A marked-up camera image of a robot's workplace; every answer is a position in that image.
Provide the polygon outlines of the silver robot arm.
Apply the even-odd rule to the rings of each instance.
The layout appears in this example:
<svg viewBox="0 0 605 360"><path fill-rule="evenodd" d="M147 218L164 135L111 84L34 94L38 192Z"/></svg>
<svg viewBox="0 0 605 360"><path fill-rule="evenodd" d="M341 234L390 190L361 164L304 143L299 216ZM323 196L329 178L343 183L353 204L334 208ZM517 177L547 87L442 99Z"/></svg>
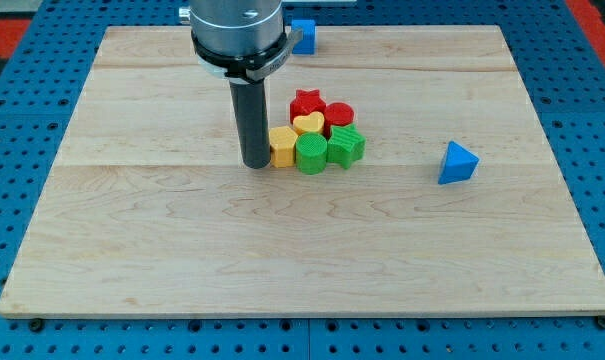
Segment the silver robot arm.
<svg viewBox="0 0 605 360"><path fill-rule="evenodd" d="M303 39L285 29L281 0L190 0L189 22L199 63L237 85L275 73Z"/></svg>

